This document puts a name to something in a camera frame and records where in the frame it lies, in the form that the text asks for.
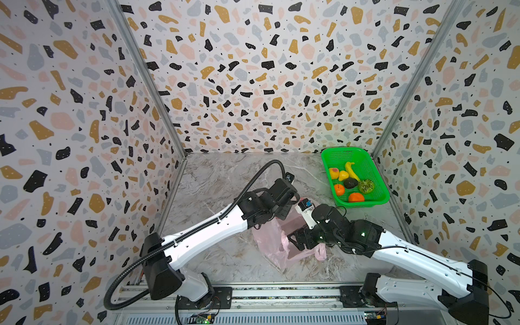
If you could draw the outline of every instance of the terrazzo patterned wallpaper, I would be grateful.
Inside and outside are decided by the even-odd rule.
[[[0,10],[0,322],[106,324],[176,153],[102,2]]]
[[[188,152],[372,150],[448,0],[121,0]]]
[[[488,265],[492,324],[520,319],[519,6],[467,2],[377,159],[420,246]]]

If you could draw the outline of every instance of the pink plastic bag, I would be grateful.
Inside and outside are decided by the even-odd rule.
[[[318,205],[317,202],[311,201],[315,206]],[[325,244],[318,244],[311,250],[304,249],[299,251],[288,240],[287,234],[291,234],[305,226],[305,220],[296,211],[295,206],[292,206],[285,220],[274,218],[270,222],[263,224],[258,230],[253,228],[253,237],[258,245],[258,249],[281,269],[291,267],[297,261],[313,254],[318,261],[324,261],[327,258]]]

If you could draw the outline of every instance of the gray marble surface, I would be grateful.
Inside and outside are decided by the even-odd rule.
[[[182,231],[220,211],[272,159],[280,160],[285,170],[296,176],[294,186],[302,198],[335,206],[319,154],[195,153],[188,156],[188,163],[165,221],[162,236]],[[279,166],[272,165],[252,189],[268,188],[280,175]],[[349,209],[346,217],[349,220],[367,219],[402,237],[397,219],[388,203]],[[251,229],[213,245],[186,266],[196,272],[208,274],[212,281],[233,282],[363,281],[368,272],[385,274],[392,269],[389,263],[365,256],[348,255],[337,247],[327,248],[327,259],[323,262],[310,256],[289,268],[279,269],[258,250]]]

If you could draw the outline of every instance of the patterned back wall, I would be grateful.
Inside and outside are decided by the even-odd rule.
[[[378,157],[420,246],[488,265],[491,324],[520,318],[519,6],[467,3]]]
[[[0,322],[106,324],[176,153],[102,2],[0,10]]]
[[[449,5],[120,3],[188,152],[371,151]]]

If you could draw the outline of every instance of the green basket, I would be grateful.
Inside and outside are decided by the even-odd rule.
[[[344,207],[370,207],[377,204],[385,204],[390,199],[390,193],[386,188],[386,184],[379,175],[378,169],[375,167],[372,158],[368,152],[361,148],[347,147],[347,148],[328,148],[321,153],[321,159],[325,166],[325,173],[329,179],[330,189],[332,190],[332,196],[336,201],[336,205]],[[375,189],[370,194],[363,194],[365,197],[364,202],[349,203],[348,196],[351,193],[359,192],[356,186],[353,189],[345,188],[345,194],[338,197],[334,191],[334,185],[341,184],[342,181],[338,179],[331,179],[329,174],[329,168],[337,168],[340,171],[345,170],[346,162],[353,162],[352,169],[359,177],[359,179],[370,179],[375,184]]]

